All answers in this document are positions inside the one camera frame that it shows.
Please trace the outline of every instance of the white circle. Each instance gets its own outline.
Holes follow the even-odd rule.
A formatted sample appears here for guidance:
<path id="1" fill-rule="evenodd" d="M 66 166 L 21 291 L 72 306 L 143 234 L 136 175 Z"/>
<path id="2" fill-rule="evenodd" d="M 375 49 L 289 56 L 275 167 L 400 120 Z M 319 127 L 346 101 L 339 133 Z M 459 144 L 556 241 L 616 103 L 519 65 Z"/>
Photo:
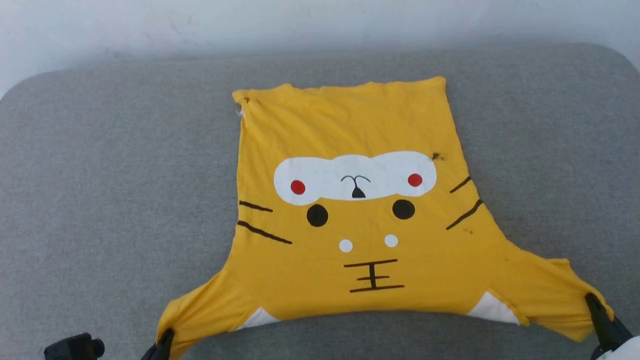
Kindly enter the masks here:
<path id="1" fill-rule="evenodd" d="M 385 236 L 385 244 L 387 244 L 388 247 L 396 247 L 396 245 L 398 245 L 398 237 L 393 234 Z"/>
<path id="2" fill-rule="evenodd" d="M 351 251 L 351 249 L 353 249 L 353 243 L 347 239 L 340 241 L 340 244 L 338 246 L 340 247 L 340 250 L 342 252 L 349 252 Z"/>

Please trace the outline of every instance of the yellow shirt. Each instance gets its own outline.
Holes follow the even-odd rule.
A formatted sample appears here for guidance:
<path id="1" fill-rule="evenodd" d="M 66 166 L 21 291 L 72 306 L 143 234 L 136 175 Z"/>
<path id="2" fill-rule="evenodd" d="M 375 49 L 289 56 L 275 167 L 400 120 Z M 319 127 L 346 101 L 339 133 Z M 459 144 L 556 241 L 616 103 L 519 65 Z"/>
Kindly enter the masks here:
<path id="1" fill-rule="evenodd" d="M 236 236 L 224 268 L 162 315 L 172 359 L 221 332 L 353 311 L 531 320 L 587 336 L 584 296 L 604 299 L 567 259 L 504 237 L 469 176 L 445 86 L 234 92 Z"/>

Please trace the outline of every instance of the yellow fabric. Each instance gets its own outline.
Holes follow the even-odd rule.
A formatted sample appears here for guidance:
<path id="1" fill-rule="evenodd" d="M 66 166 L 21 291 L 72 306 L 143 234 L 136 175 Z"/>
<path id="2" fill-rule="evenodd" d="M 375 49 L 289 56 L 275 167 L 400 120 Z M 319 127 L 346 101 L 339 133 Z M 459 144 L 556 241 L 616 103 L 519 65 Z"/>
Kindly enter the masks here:
<path id="1" fill-rule="evenodd" d="M 580 280 L 566 259 L 545 260 L 505 239 L 479 201 L 473 180 L 465 182 L 469 173 L 445 84 L 437 77 L 234 92 L 244 112 L 237 170 L 239 225 L 224 269 L 171 301 L 162 315 L 158 339 L 167 328 L 175 330 L 172 359 L 203 337 L 242 327 L 260 308 L 279 320 L 401 309 L 464 315 L 488 293 L 521 325 L 531 320 L 577 341 L 592 331 L 584 295 L 592 292 L 605 304 L 601 294 Z M 371 159 L 382 154 L 402 161 L 372 167 Z M 336 179 L 339 185 L 333 178 L 314 185 L 320 190 L 305 183 L 300 197 L 277 192 L 282 176 L 276 170 L 284 172 L 285 183 L 279 185 L 283 192 L 295 188 L 292 182 L 288 190 L 286 177 L 295 174 L 297 165 L 287 159 L 307 166 L 314 158 L 345 155 L 350 156 L 342 158 L 342 167 L 338 161 L 325 163 L 335 176 L 352 178 Z M 412 159 L 434 167 L 432 188 L 425 184 L 430 177 L 422 165 L 415 171 L 427 174 L 424 183 L 415 185 L 414 177 L 407 185 L 412 180 L 406 176 L 413 170 L 402 166 L 413 166 Z M 340 172 L 350 162 L 356 170 Z M 374 175 L 364 179 L 370 168 Z M 326 171 L 318 170 L 306 182 L 323 176 Z M 361 195 L 354 188 L 359 186 L 365 190 Z M 426 193 L 402 195 L 420 186 Z M 366 195 L 396 188 L 385 196 Z M 302 191 L 299 185 L 295 189 Z M 311 203 L 292 203 L 315 193 L 321 195 Z M 335 199 L 336 193 L 346 198 Z M 411 202 L 411 217 L 395 215 L 398 200 Z M 316 204 L 328 214 L 320 226 L 307 218 Z M 350 249 L 342 247 L 343 240 L 350 242 Z M 371 279 L 371 268 L 379 278 Z"/>

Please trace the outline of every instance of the cartoon tiger face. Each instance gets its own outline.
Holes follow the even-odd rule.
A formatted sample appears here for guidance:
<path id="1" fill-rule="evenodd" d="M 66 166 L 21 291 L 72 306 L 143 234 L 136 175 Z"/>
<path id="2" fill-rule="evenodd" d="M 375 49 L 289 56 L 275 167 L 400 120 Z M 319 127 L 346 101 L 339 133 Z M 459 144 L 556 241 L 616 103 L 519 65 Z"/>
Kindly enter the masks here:
<path id="1" fill-rule="evenodd" d="M 274 119 L 269 100 L 243 103 L 230 257 L 252 264 L 234 271 L 269 314 L 420 309 L 425 297 L 443 311 L 473 308 L 491 261 L 481 253 L 502 235 L 451 141 L 450 113 L 361 119 L 350 103 Z M 436 100 L 427 103 L 448 110 Z M 456 292 L 469 304 L 452 302 Z"/>

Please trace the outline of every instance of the black nose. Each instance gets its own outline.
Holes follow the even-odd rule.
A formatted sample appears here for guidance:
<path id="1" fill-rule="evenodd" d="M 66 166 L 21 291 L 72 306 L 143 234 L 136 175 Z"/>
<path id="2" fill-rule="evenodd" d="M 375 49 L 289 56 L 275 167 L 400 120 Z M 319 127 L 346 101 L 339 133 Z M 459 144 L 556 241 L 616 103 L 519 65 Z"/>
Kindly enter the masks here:
<path id="1" fill-rule="evenodd" d="M 366 196 L 364 195 L 364 192 L 362 192 L 362 190 L 357 186 L 351 192 L 351 197 L 354 198 L 354 199 L 364 199 L 364 198 L 366 198 Z"/>

